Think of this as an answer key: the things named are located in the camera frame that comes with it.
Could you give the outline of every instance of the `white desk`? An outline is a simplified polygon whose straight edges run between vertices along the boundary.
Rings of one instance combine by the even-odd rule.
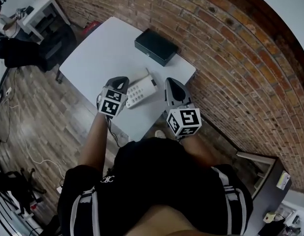
[[[111,17],[87,37],[60,67],[64,76],[94,105],[107,80],[128,76],[148,68],[159,88],[142,104],[124,110],[113,123],[131,139],[139,141],[166,109],[164,82],[167,77],[183,84],[191,78],[195,68],[175,55],[162,67],[134,47],[134,40],[142,33],[137,28]]]
[[[22,18],[20,21],[23,23],[25,27],[28,27],[36,36],[38,36],[41,40],[44,37],[36,30],[34,26],[31,25],[31,22],[35,19],[36,15],[46,9],[50,4],[53,4],[59,15],[63,18],[66,24],[70,25],[69,20],[66,18],[59,5],[55,0],[35,0],[31,6],[34,10],[29,14]]]

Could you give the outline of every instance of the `shirt logo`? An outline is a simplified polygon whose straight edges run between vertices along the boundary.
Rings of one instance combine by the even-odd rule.
[[[114,178],[114,176],[104,177],[101,180],[101,183],[111,183],[111,182],[113,182],[113,178]]]

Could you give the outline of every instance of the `red object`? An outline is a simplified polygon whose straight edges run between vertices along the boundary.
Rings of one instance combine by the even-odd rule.
[[[83,30],[83,35],[88,36],[90,35],[97,27],[101,25],[100,22],[98,21],[93,21],[90,23],[84,30]]]

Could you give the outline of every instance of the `black and white marker cube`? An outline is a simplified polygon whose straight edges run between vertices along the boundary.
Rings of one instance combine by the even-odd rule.
[[[126,94],[103,88],[98,111],[107,116],[117,116],[125,106],[127,99],[128,96]]]
[[[167,123],[176,137],[194,135],[202,126],[200,109],[171,109]]]

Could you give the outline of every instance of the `black shirt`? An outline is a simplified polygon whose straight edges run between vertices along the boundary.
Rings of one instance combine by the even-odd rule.
[[[252,199],[229,165],[216,166],[245,196],[248,218]],[[167,205],[180,211],[198,230],[227,234],[225,192],[219,175],[200,168],[184,148],[169,139],[152,138],[122,147],[113,169],[104,177],[89,166],[68,170],[58,204],[62,233],[70,235],[74,200],[95,186],[98,195],[101,236],[126,234],[153,205]],[[75,235],[92,235],[91,217],[79,207],[77,219],[83,228]],[[234,209],[233,234],[240,234],[241,207]]]

